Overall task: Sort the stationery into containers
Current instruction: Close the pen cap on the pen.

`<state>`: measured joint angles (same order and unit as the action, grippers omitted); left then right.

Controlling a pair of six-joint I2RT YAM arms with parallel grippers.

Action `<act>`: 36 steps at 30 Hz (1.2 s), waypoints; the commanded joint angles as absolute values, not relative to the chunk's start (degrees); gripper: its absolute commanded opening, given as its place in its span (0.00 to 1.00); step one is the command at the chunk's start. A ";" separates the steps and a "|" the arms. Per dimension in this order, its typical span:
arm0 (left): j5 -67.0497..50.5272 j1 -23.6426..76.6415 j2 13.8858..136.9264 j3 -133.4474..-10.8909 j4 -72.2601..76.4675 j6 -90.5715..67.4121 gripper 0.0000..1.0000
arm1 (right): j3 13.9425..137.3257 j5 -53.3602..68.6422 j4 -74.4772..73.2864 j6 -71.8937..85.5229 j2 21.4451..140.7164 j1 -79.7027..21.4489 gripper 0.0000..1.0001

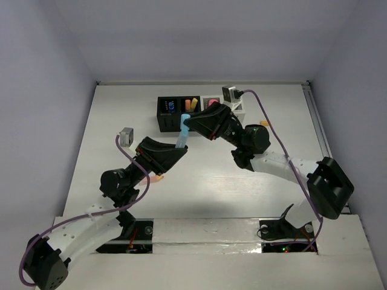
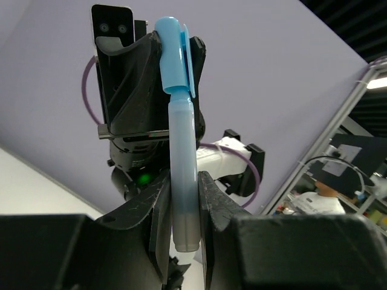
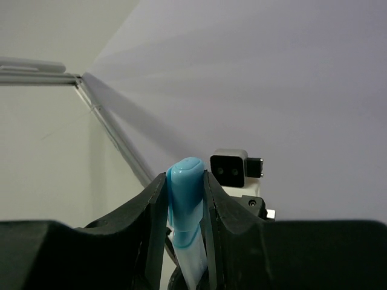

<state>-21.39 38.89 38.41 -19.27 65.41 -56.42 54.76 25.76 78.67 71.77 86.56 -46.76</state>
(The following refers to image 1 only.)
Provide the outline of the pink glue stick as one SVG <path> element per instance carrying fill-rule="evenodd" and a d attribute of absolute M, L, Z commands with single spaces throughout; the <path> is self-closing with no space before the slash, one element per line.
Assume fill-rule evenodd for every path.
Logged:
<path fill-rule="evenodd" d="M 208 101 L 208 106 L 211 106 L 213 103 L 218 103 L 218 102 L 219 102 L 218 99 L 215 99 L 215 98 L 210 99 L 210 100 Z"/>

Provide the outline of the blue pen cap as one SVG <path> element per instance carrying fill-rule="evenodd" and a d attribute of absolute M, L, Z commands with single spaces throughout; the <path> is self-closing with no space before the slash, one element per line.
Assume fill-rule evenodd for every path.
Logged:
<path fill-rule="evenodd" d="M 187 126 L 184 122 L 190 119 L 190 114 L 182 114 L 180 117 L 180 135 L 183 137 L 189 136 L 189 126 Z"/>

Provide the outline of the orange pencil-shaped pen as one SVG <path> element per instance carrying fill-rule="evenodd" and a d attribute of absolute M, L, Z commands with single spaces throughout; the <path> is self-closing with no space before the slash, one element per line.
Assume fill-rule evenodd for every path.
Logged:
<path fill-rule="evenodd" d="M 147 178 L 144 178 L 140 183 L 139 185 L 146 185 L 147 183 L 156 183 L 156 182 L 159 182 L 161 181 L 162 179 L 164 178 L 163 175 L 159 176 L 159 175 L 155 175 L 155 176 L 150 176 L 149 177 L 149 181 Z"/>

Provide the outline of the yellow pencil-shaped pen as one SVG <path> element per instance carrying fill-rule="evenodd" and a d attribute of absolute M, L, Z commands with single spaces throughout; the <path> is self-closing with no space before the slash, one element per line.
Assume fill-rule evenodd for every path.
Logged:
<path fill-rule="evenodd" d="M 190 105 L 190 110 L 191 111 L 194 111 L 196 106 L 197 106 L 197 103 L 198 103 L 198 99 L 197 98 L 193 98 L 192 101 L 191 101 L 191 105 Z"/>

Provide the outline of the grey pencil-shaped pen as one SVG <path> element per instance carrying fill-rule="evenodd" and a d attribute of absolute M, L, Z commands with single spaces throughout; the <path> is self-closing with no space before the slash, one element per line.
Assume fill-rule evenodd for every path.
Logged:
<path fill-rule="evenodd" d="M 190 100 L 190 99 L 186 99 L 185 102 L 184 102 L 184 105 L 185 105 L 185 111 L 186 111 L 186 112 L 190 112 L 190 109 L 191 109 L 191 100 Z"/>

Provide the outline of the blue pencil-shaped pen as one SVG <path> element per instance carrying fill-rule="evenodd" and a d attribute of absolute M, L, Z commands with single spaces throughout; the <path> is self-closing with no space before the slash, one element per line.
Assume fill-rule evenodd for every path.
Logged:
<path fill-rule="evenodd" d="M 178 149 L 185 148 L 188 137 L 189 137 L 189 134 L 187 132 L 181 131 L 178 136 L 178 140 L 175 147 Z"/>

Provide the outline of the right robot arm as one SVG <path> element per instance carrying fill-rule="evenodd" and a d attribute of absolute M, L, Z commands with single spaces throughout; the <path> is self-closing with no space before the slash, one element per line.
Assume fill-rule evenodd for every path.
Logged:
<path fill-rule="evenodd" d="M 214 103 L 183 123 L 208 140 L 222 138 L 234 145 L 232 156 L 239 168 L 273 175 L 301 187 L 304 200 L 290 205 L 278 222 L 283 236 L 292 237 L 306 223 L 320 218 L 336 220 L 354 192 L 336 160 L 324 157 L 310 161 L 270 151 L 267 128 L 258 124 L 243 126 L 226 105 Z"/>

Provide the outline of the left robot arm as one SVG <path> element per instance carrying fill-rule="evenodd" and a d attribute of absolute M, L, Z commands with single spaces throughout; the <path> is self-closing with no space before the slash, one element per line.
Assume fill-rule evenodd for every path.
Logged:
<path fill-rule="evenodd" d="M 102 173 L 102 195 L 84 213 L 57 223 L 28 241 L 18 269 L 21 283 L 57 289 L 81 258 L 116 237 L 130 237 L 136 219 L 129 209 L 147 194 L 151 173 L 163 175 L 182 159 L 188 151 L 186 143 L 186 137 L 178 137 L 172 144 L 146 137 L 130 156 L 116 136 L 115 145 L 129 165 Z"/>

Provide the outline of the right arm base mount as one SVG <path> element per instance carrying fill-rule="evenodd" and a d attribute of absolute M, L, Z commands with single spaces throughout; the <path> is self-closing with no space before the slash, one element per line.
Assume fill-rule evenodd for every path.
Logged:
<path fill-rule="evenodd" d="M 295 228 L 285 220 L 292 207 L 293 204 L 288 206 L 277 219 L 259 221 L 256 235 L 262 241 L 262 253 L 301 253 L 306 248 L 306 252 L 317 252 L 317 245 L 313 242 L 315 235 L 312 223 Z"/>

